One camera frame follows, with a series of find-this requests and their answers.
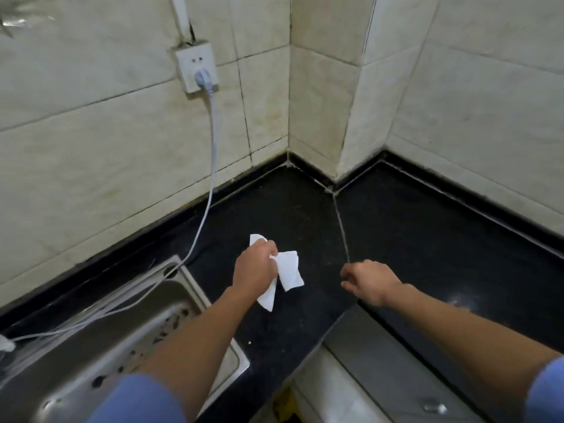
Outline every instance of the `black countertop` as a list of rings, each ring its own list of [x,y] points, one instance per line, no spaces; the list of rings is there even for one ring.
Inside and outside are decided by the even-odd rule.
[[[305,281],[287,293],[278,285],[272,313],[258,305],[250,309],[235,336],[250,368],[200,421],[247,422],[355,303],[340,288],[339,271],[347,255],[335,206],[352,261],[385,262],[403,281],[436,298],[564,350],[559,335],[564,328],[564,263],[559,257],[406,175],[389,157],[340,188],[302,163],[307,172],[282,165],[260,177],[283,161],[272,161],[216,195],[215,201],[222,200],[211,208],[187,263],[213,302],[231,284],[235,260],[248,246],[249,235],[258,233],[275,240],[279,250],[298,251]],[[339,189],[336,198],[319,182]],[[151,266],[174,254],[186,255],[202,205],[180,211],[2,309],[1,332],[14,337],[52,328]],[[505,212],[497,209],[496,214]],[[561,243],[525,224],[551,244]],[[494,420],[507,421],[453,362],[398,315],[369,310],[471,404]]]

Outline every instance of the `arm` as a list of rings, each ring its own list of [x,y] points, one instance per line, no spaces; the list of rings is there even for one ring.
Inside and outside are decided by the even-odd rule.
[[[235,263],[233,285],[196,319],[186,322],[140,368],[168,387],[186,415],[196,419],[208,397],[223,356],[245,313],[264,293],[278,269],[269,256],[277,255],[272,241],[260,239]]]
[[[343,288],[400,313],[444,352],[504,400],[522,405],[536,375],[560,356],[503,325],[402,284],[385,264],[345,264]]]

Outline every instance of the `white wall socket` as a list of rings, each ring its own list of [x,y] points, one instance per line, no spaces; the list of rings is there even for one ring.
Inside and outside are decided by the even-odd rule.
[[[197,70],[202,68],[208,70],[214,85],[219,84],[211,46],[212,45],[207,41],[200,41],[193,46],[184,46],[174,49],[178,76],[187,93],[194,93],[201,90],[201,87],[194,79],[194,74]]]

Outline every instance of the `blue sleeve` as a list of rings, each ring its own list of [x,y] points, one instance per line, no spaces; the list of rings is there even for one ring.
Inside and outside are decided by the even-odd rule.
[[[123,377],[88,423],[186,423],[174,395],[149,376]]]
[[[564,421],[564,356],[555,359],[533,382],[525,402],[525,422]]]

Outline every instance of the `stainless steel sink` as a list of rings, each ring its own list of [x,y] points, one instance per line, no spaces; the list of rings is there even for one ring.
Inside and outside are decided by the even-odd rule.
[[[210,305],[184,266],[171,272],[179,262],[173,256],[148,278],[132,280],[60,328],[133,303],[166,277],[135,307],[14,352],[16,358],[0,380],[0,422],[86,421],[121,377],[134,372],[183,320]],[[249,360],[232,340],[202,411],[248,367]]]

